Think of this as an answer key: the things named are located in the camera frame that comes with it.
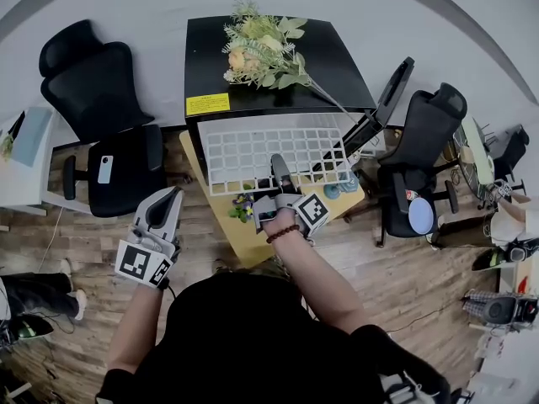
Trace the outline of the wooden table with black base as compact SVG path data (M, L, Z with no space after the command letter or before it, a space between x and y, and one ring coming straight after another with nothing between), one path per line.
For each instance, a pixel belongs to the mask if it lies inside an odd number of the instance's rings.
M183 131L179 135L179 140L184 148L189 164L192 167L201 189L203 190L208 203L211 206L212 212L216 217L221 229L232 246L239 261L245 267L251 267L261 263L266 258L274 254L272 246L266 243L266 236L262 233L256 235L253 220L243 224L238 219L233 219L228 216L228 211L232 208L233 195L211 196L209 188L205 183L204 176L200 169L195 149L189 136L188 131ZM324 204L328 207L329 217L326 224L340 217L347 210L359 204L364 198L365 193L361 187L355 192L343 193L337 199L329 199L323 193L323 186L306 186L302 187L304 194L314 192Z

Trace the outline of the white wire fridge shelf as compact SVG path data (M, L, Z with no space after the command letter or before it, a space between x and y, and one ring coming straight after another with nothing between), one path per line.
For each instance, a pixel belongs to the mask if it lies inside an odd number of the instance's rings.
M280 155L296 187L349 182L353 177L336 128L285 128L215 132L204 141L212 196L277 189L271 165Z

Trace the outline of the black mesh office chair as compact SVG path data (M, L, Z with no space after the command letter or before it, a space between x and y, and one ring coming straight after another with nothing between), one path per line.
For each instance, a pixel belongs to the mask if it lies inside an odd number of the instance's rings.
M435 93L419 90L413 94L397 146L378 160L376 205L381 209L382 229L377 247L385 246L388 235L398 238L422 235L409 220L412 206L407 199L408 191L425 200L433 213L426 226L428 234L438 230L436 201L446 199L452 213L459 211L451 181L445 181L444 191L436 190L437 175L454 164L435 163L466 115L466 99L448 83L443 82Z
M75 199L76 183L85 181L91 214L109 218L134 212L166 188L163 134L141 110L127 44L102 42L84 19L45 43L39 70L43 97L89 147L85 170L75 156L63 164L65 199ZM114 157L109 184L98 183L102 156Z

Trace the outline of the white desk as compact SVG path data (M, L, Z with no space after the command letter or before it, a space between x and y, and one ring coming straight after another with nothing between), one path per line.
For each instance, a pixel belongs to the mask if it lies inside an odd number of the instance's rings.
M43 130L32 166L0 158L0 208L14 210L30 215L47 216L42 207L45 202L67 210L91 214L88 204L77 200L67 200L48 190L49 171L53 144L51 137L56 129L60 115L51 111L51 118Z

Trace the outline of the green and black device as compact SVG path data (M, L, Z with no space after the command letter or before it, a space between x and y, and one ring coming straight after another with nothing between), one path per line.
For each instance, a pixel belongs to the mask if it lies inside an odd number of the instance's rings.
M478 255L472 263L472 271L483 271L497 268L502 264L509 263L507 252L500 247L491 247L489 250Z
M27 340L48 336L54 328L41 316L25 314L12 318L8 331L15 340Z

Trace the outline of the black tablet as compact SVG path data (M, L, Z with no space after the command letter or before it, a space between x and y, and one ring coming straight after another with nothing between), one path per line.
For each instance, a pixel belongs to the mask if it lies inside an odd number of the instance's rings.
M13 124L13 126L9 129L8 131L8 134L15 138L18 133L19 133L19 130L20 130L20 127L21 125L23 124L24 122L24 118L25 118L25 112L23 111L19 117L17 118L16 122Z

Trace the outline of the artificial flower bouquet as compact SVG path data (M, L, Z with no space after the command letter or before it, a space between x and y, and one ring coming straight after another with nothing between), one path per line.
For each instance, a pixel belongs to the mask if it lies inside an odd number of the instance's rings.
M299 84L351 116L311 77L296 50L294 41L305 34L306 19L261 13L254 0L234 0L232 7L232 23L223 25L227 43L221 50L228 59L223 78L229 84L279 90Z

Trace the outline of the person's black shirt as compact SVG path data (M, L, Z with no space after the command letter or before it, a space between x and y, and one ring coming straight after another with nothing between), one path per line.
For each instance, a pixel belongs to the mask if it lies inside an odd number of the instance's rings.
M176 297L162 340L134 373L110 370L96 404L388 404L392 375L451 404L446 378L378 326L341 331L283 279L224 273Z

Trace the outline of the person's right forearm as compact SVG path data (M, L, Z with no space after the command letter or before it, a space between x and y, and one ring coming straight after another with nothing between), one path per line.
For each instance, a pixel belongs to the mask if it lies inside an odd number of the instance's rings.
M368 323L354 288L299 231L277 237L271 245L318 320L347 333Z

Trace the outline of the white smartphone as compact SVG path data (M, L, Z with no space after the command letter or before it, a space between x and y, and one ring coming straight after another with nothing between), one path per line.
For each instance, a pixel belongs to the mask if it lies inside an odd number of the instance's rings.
M114 157L102 156L99 164L98 183L109 184L112 173Z

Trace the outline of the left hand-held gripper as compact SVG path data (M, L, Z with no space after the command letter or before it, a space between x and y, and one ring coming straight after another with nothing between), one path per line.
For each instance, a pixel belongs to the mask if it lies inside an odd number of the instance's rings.
M118 275L150 288L168 287L168 273L181 251L174 236L183 200L184 191L173 186L158 190L138 205L135 226L130 226L127 238L119 242L115 260ZM149 231L161 231L162 238Z

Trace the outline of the person's left forearm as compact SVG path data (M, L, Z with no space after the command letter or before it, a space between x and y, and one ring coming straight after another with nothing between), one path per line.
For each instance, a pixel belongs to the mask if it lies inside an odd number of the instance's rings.
M110 346L107 369L134 374L154 348L163 292L139 284L131 298Z

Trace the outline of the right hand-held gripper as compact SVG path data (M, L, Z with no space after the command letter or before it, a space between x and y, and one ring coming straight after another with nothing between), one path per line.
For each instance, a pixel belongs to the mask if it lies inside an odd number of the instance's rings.
M271 167L277 186L291 186L291 175L281 154L273 154ZM274 197L265 195L253 203L253 219L256 233L263 230L265 222L272 221L282 209L293 210L296 224L304 237L311 237L329 218L329 208L316 192L310 194L279 193Z

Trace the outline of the person's right hand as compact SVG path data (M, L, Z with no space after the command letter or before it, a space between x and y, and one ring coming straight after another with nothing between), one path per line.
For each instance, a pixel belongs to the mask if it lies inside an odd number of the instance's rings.
M266 235L272 237L274 234L284 231L286 228L295 224L296 212L293 209L283 208L277 212L273 220L263 222L262 226Z

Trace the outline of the black mini fridge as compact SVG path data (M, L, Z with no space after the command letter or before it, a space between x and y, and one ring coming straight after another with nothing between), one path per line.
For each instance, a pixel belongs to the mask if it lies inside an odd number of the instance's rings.
M207 173L200 124L253 117L266 122L277 114L327 114L339 109L310 88L293 84L284 89L231 85L223 74L228 59L223 25L228 16L190 19L187 22L184 58L184 117L195 154ZM310 19L296 48L304 56L307 72L348 112L376 105L352 56L331 23Z

